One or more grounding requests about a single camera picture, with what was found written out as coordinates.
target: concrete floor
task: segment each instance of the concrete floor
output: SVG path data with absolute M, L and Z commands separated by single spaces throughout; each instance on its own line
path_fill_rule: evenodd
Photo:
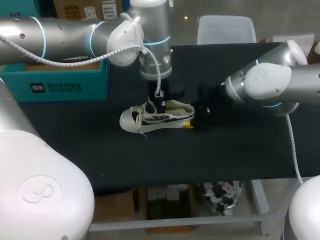
M 197 44 L 199 19 L 204 15 L 246 16 L 252 19 L 256 39 L 271 35 L 313 32 L 320 38 L 318 0 L 172 0 L 170 27 L 172 45 Z M 263 180 L 269 202 L 277 201 L 286 180 Z M 236 213 L 252 212 L 253 201 L 244 193 Z M 91 232 L 88 240 L 279 240 L 277 234 L 262 236 L 258 223 L 204 225 L 191 233 L 146 234 L 144 229 Z
M 271 35 L 312 32 L 320 38 L 318 0 L 172 0 L 171 43 L 197 43 L 199 18 L 205 15 L 246 16 L 252 19 L 257 41 Z

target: shoelace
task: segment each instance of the shoelace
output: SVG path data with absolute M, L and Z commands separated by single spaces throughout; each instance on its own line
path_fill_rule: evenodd
M 132 106 L 130 107 L 131 112 L 137 112 L 138 115 L 135 118 L 135 124 L 138 124 L 138 134 L 140 134 L 140 129 L 142 126 L 142 115 L 145 111 L 143 106 Z

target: canvas shoe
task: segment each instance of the canvas shoe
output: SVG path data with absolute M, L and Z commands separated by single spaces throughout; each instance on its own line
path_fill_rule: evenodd
M 148 100 L 125 110 L 119 123 L 127 132 L 143 134 L 157 129 L 183 128 L 194 115 L 193 106 L 176 100 L 165 101 L 164 113 L 157 113 L 154 103 Z

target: teal box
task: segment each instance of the teal box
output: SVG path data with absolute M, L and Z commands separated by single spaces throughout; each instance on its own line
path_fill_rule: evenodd
M 25 71 L 26 67 L 5 65 L 1 74 L 18 103 L 107 99 L 108 65 L 103 61 L 84 70 Z

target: plastic bin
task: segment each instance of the plastic bin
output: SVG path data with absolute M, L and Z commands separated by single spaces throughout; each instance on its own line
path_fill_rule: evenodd
M 246 16 L 202 16 L 198 28 L 198 45 L 256 43 L 252 20 Z

